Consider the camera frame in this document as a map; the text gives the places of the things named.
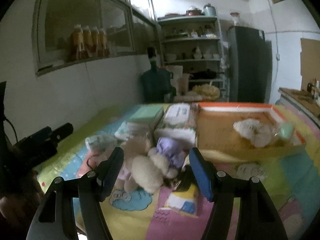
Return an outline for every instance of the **dark gray refrigerator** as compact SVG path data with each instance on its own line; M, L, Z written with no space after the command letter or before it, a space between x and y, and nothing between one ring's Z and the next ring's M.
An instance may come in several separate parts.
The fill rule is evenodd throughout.
M269 100L270 60L264 32L234 26L227 32L230 60L230 102Z

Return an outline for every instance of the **blue gripper pad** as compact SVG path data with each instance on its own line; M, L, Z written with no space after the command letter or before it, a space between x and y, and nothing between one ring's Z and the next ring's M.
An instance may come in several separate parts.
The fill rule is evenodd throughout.
M201 194L209 202L213 202L214 171L196 147L189 151L189 161Z

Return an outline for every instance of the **black cable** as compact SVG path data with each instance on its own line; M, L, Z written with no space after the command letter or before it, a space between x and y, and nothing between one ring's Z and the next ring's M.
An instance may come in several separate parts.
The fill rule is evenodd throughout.
M6 117L4 117L4 120L5 121L7 121L10 125L11 125L11 127L12 127L12 129L13 129L13 132L14 132L14 136L16 137L16 141L17 141L17 143L18 143L18 136L17 136L17 132L16 132L16 130L15 130L15 128L14 128L14 126L13 126L13 124L9 121L9 119L8 118L6 118Z

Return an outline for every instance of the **plush toy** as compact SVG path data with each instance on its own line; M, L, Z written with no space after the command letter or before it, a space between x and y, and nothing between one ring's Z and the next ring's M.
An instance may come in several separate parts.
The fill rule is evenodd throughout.
M167 157L151 148L149 140L130 138L123 150L124 165L115 184L118 189L131 192L140 186L154 194L162 186L164 177L173 179L178 175L178 170L170 167Z

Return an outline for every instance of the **electrical cord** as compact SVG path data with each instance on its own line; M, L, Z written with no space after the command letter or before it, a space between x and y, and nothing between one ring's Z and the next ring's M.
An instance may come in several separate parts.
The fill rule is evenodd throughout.
M277 31L277 26L276 26L276 21L275 21L275 18L274 18L274 15L273 15L273 11L272 11L272 5L273 3L268 0L268 3L269 3L269 7L270 7L270 12L271 12L271 18L272 18L272 21L273 21L273 24L275 26L275 32L276 32L276 50L277 50L277 55L276 55L276 60L277 60L277 65L276 65L276 76L275 76L275 79L273 80L272 84L271 84L271 90L270 90L270 96L271 96L271 93L273 92L273 89L274 89L274 86L276 84L276 79L277 79L277 76L278 76L278 70L279 70L279 46L278 46L278 31Z
M14 126L13 126L13 124L9 121L9 119L8 118L6 118L6 117L4 117L4 120L5 121L7 121L8 123L9 123L9 125L11 125L11 127L12 127L12 130L13 130L13 132L14 132L14 136L16 137L16 141L17 141L17 143L18 143L18 136L17 136L17 132L16 132L16 130L15 130L15 128L14 128Z

